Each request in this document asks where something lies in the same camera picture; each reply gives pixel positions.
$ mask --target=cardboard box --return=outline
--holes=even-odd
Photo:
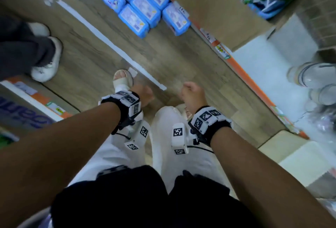
[[[294,13],[301,0],[294,0],[271,21],[257,16],[240,0],[177,0],[191,21],[235,51],[271,28],[279,29]]]

